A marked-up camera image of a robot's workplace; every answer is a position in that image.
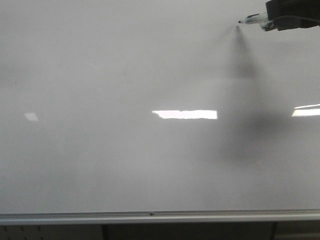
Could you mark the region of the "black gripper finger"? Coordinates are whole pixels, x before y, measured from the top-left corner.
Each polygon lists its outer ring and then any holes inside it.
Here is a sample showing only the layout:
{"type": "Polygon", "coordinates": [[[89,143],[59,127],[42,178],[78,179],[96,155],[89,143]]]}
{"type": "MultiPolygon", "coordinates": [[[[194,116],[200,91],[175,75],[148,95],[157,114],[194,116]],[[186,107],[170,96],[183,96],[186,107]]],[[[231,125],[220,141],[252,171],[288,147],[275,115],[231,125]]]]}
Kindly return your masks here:
{"type": "Polygon", "coordinates": [[[320,25],[319,0],[269,0],[268,21],[278,31],[308,29],[320,25]]]}

